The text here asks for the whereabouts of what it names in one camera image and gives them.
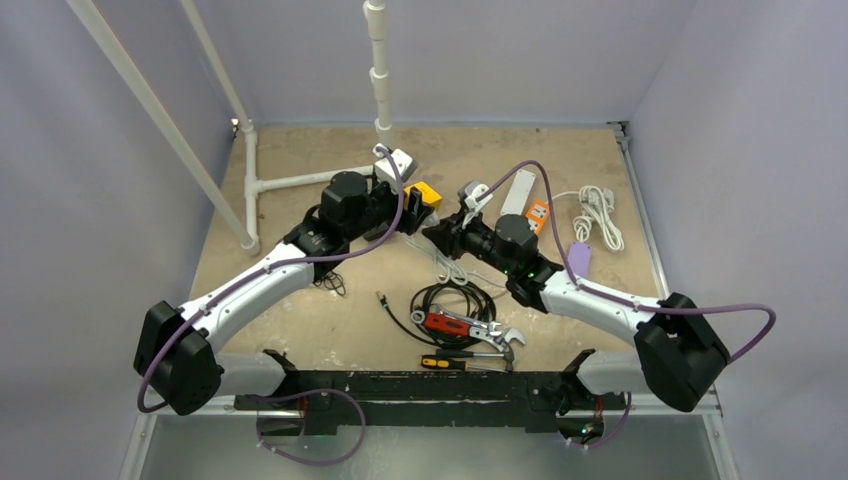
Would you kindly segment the yellow cube socket adapter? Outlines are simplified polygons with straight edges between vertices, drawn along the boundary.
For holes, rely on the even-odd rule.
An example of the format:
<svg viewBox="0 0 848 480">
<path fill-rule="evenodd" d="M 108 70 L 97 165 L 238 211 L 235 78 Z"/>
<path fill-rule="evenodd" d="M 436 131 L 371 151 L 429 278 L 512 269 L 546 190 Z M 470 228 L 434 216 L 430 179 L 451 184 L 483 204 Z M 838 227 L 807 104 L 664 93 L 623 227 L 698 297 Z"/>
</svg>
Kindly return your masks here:
<svg viewBox="0 0 848 480">
<path fill-rule="evenodd" d="M 424 205 L 433 207 L 435 211 L 439 211 L 443 201 L 443 197 L 431 185 L 427 184 L 424 181 L 416 182 L 404 188 L 406 195 L 405 204 L 408 204 L 409 198 L 411 197 L 411 191 L 413 189 L 420 193 L 421 200 L 423 201 Z"/>
</svg>

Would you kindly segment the purple power strip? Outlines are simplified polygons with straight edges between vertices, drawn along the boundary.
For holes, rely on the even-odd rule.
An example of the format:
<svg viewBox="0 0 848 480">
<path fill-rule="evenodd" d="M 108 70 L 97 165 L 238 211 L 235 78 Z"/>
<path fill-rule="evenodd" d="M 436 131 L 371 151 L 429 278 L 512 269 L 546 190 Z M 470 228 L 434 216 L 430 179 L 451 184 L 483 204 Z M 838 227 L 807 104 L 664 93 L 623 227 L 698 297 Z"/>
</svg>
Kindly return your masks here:
<svg viewBox="0 0 848 480">
<path fill-rule="evenodd" d="M 588 278 L 592 257 L 592 247 L 580 241 L 571 243 L 567 252 L 567 261 L 571 271 L 578 277 Z"/>
</svg>

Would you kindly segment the white power strip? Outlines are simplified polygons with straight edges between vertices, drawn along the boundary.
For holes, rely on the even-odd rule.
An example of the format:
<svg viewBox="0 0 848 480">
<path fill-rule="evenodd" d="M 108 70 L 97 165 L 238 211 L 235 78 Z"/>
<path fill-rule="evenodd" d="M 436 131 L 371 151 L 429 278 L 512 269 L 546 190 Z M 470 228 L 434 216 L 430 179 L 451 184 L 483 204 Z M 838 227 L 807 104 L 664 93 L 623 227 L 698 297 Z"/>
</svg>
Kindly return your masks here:
<svg viewBox="0 0 848 480">
<path fill-rule="evenodd" d="M 526 169 L 519 169 L 512 177 L 512 184 L 503 202 L 500 215 L 522 215 L 528 203 L 536 174 Z"/>
</svg>

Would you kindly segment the orange power strip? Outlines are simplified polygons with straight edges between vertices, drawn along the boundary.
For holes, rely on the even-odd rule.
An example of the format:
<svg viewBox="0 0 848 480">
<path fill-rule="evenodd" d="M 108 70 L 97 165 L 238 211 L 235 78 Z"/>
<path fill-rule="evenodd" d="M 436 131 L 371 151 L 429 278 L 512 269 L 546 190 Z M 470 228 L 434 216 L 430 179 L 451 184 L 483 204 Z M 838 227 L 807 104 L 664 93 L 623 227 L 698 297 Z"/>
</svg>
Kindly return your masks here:
<svg viewBox="0 0 848 480">
<path fill-rule="evenodd" d="M 528 221 L 530 230 L 535 235 L 539 235 L 550 218 L 550 205 L 546 201 L 533 201 L 524 216 Z"/>
</svg>

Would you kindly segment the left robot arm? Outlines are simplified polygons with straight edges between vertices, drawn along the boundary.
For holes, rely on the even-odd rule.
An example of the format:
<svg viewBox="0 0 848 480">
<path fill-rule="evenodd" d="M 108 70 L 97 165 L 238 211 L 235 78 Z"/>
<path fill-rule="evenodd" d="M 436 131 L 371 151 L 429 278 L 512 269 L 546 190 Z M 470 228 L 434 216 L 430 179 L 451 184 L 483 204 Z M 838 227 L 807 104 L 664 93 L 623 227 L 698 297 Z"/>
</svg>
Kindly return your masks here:
<svg viewBox="0 0 848 480">
<path fill-rule="evenodd" d="M 179 415 L 228 395 L 260 396 L 275 409 L 292 405 L 298 382 L 287 375 L 282 355 L 230 355 L 222 348 L 270 307 L 354 257 L 354 240 L 379 227 L 412 234 L 436 210 L 418 187 L 400 199 L 389 181 L 335 175 L 319 203 L 254 266 L 181 306 L 160 301 L 146 312 L 133 360 L 142 377 L 138 409 L 158 410 L 146 404 L 148 390 Z"/>
</svg>

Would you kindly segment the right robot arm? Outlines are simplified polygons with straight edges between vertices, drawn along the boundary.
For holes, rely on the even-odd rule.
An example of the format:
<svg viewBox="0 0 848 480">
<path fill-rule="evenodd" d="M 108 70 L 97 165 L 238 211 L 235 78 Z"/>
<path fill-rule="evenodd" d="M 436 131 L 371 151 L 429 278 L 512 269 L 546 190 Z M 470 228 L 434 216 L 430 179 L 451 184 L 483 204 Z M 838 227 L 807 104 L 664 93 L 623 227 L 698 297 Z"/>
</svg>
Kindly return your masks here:
<svg viewBox="0 0 848 480">
<path fill-rule="evenodd" d="M 691 412 L 728 366 L 730 354 L 703 314 L 685 295 L 643 297 L 605 287 L 547 259 L 538 237 L 518 215 L 493 227 L 455 214 L 422 231 L 451 259 L 469 254 L 506 277 L 520 305 L 569 317 L 631 345 L 633 353 L 587 350 L 565 370 L 564 399 L 584 407 L 600 395 L 650 393 L 665 405 Z"/>
</svg>

